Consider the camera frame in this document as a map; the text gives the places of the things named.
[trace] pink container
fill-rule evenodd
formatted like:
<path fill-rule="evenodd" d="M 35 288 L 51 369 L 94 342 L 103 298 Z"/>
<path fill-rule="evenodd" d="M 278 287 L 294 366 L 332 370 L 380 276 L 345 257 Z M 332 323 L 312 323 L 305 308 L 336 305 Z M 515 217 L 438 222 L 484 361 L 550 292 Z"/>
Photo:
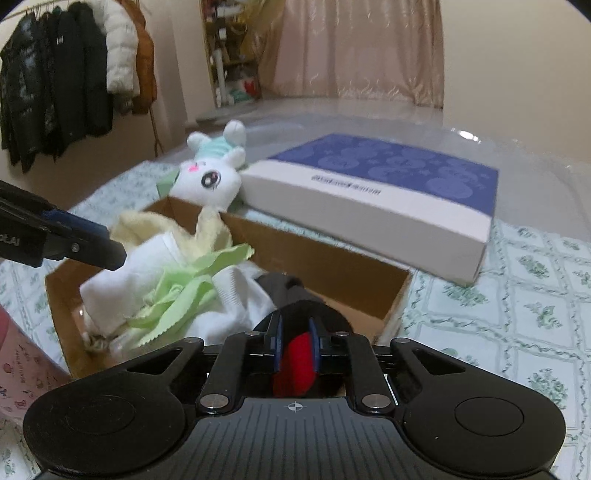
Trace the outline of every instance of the pink container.
<path fill-rule="evenodd" d="M 70 377 L 32 343 L 0 306 L 0 411 L 22 424 L 27 408 Z"/>

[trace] white and blue box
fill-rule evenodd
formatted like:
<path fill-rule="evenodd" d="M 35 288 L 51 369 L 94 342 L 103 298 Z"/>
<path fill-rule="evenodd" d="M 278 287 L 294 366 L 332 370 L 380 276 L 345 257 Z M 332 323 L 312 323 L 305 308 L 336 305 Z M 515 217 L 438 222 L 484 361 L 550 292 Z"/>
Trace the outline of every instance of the white and blue box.
<path fill-rule="evenodd" d="M 494 168 L 340 134 L 242 172 L 248 205 L 460 284 L 478 276 L 497 185 Z"/>

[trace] wall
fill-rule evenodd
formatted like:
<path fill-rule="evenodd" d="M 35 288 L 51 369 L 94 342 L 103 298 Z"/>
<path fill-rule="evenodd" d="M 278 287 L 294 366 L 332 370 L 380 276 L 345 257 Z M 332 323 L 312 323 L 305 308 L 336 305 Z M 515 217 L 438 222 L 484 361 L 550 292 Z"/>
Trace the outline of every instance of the wall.
<path fill-rule="evenodd" d="M 591 161 L 591 23 L 566 0 L 440 0 L 444 124 Z"/>
<path fill-rule="evenodd" d="M 158 100 L 154 104 L 154 114 L 165 148 L 184 141 L 184 126 L 188 118 L 185 98 L 191 99 L 191 118 L 213 106 L 209 79 L 207 89 L 199 85 L 199 78 L 195 82 L 187 80 L 191 75 L 198 77 L 196 72 L 207 72 L 208 66 L 204 63 L 204 53 L 202 59 L 195 60 L 195 52 L 204 51 L 199 0 L 182 1 L 142 0 L 142 11 L 155 44 Z M 38 2 L 26 0 L 17 9 Z M 61 2 L 61 5 L 65 8 L 67 3 Z M 183 28 L 175 32 L 174 24 L 180 17 L 184 18 Z M 18 20 L 13 18 L 0 24 L 0 46 L 12 34 Z M 177 55 L 178 44 L 185 45 L 180 56 Z M 188 64 L 185 67 L 189 69 L 184 76 L 185 85 L 181 81 L 179 64 Z M 50 157 L 38 155 L 26 175 L 22 174 L 20 165 L 10 166 L 8 152 L 0 151 L 0 180 L 68 208 L 117 174 L 152 158 L 154 136 L 149 116 L 116 117 L 113 130 L 108 135 L 89 137 L 71 145 L 56 163 Z"/>

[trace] white towel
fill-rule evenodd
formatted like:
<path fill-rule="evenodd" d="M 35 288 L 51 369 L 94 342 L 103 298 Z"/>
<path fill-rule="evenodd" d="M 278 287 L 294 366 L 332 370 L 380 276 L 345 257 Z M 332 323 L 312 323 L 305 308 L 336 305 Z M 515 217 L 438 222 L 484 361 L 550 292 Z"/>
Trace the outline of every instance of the white towel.
<path fill-rule="evenodd" d="M 131 349 L 131 345 L 145 330 L 126 327 L 109 345 L 111 355 L 118 361 L 124 361 L 187 337 L 199 337 L 205 345 L 216 345 L 223 343 L 229 335 L 252 330 L 275 310 L 269 295 L 254 280 L 262 273 L 251 262 L 224 268 L 212 277 L 217 298 L 208 305 L 206 312 L 197 315 L 180 330 L 166 333 L 136 349 Z"/>
<path fill-rule="evenodd" d="M 109 337 L 144 305 L 164 268 L 184 265 L 172 232 L 153 236 L 133 250 L 118 270 L 103 270 L 80 286 L 88 334 Z"/>

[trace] coat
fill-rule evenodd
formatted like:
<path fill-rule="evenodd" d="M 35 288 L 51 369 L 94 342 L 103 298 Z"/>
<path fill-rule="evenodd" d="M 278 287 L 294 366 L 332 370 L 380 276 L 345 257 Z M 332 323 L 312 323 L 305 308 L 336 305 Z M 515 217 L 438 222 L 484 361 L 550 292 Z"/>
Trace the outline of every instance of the coat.
<path fill-rule="evenodd" d="M 84 48 L 86 133 L 105 135 L 113 128 L 113 99 L 106 83 L 106 37 L 96 25 L 88 5 L 75 2 L 68 12 L 78 24 Z"/>
<path fill-rule="evenodd" d="M 2 148 L 28 172 L 45 144 L 46 92 L 40 31 L 34 14 L 21 18 L 0 51 Z"/>
<path fill-rule="evenodd" d="M 106 35 L 107 91 L 129 97 L 138 95 L 135 67 L 138 33 L 134 23 L 115 0 L 88 0 L 87 3 L 92 7 L 96 24 Z"/>
<path fill-rule="evenodd" d="M 146 20 L 139 7 L 132 0 L 117 0 L 134 22 L 138 33 L 138 51 L 135 66 L 138 73 L 139 95 L 133 98 L 132 112 L 138 115 L 148 113 L 156 101 L 158 87 L 154 75 L 154 42 L 146 30 Z"/>
<path fill-rule="evenodd" d="M 85 60 L 74 15 L 55 8 L 47 18 L 55 64 L 54 94 L 64 148 L 86 136 Z"/>
<path fill-rule="evenodd" d="M 43 73 L 46 90 L 46 144 L 43 153 L 52 155 L 55 160 L 61 157 L 66 149 L 61 137 L 60 123 L 57 117 L 56 92 L 54 85 L 56 82 L 56 63 L 53 58 L 53 48 L 49 40 L 50 13 L 44 14 L 39 19 L 39 29 L 41 31 L 41 57 L 43 58 Z"/>

